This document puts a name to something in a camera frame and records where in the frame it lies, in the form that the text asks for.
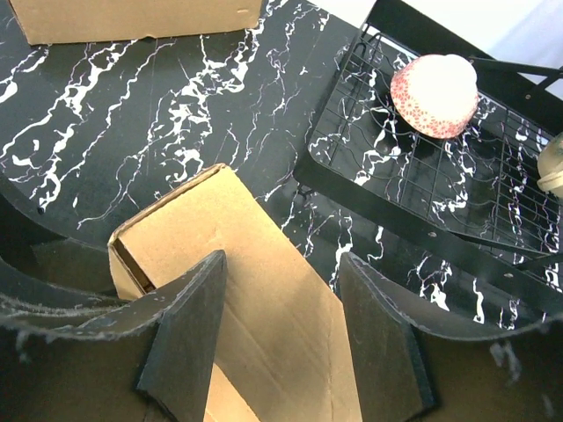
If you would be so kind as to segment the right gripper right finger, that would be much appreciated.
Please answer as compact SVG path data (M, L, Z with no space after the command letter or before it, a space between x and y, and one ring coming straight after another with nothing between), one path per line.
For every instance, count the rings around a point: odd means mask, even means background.
M513 331L474 323L352 253L339 283L363 420L561 420L561 316Z

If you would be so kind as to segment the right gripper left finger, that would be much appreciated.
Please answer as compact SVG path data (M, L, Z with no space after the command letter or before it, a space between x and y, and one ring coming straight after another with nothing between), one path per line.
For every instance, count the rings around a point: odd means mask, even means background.
M101 292L106 262L104 249L55 232L2 185L2 420L203 420L225 253L130 302Z

